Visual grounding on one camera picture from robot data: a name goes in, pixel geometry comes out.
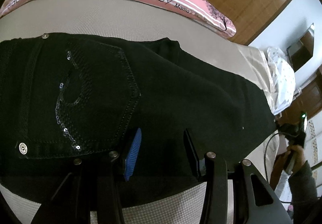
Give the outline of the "grey sleeved forearm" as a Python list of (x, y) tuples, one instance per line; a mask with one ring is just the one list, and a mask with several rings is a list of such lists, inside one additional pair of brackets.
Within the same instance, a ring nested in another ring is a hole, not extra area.
[(297, 172), (289, 177), (288, 182), (293, 203), (306, 203), (318, 200), (315, 180), (307, 161)]

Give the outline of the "person's right hand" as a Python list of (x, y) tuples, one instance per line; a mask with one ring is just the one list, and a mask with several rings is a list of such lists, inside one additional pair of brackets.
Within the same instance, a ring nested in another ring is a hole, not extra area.
[(307, 161), (304, 155), (304, 148), (300, 145), (288, 145), (283, 159), (283, 169), (289, 176), (299, 171)]

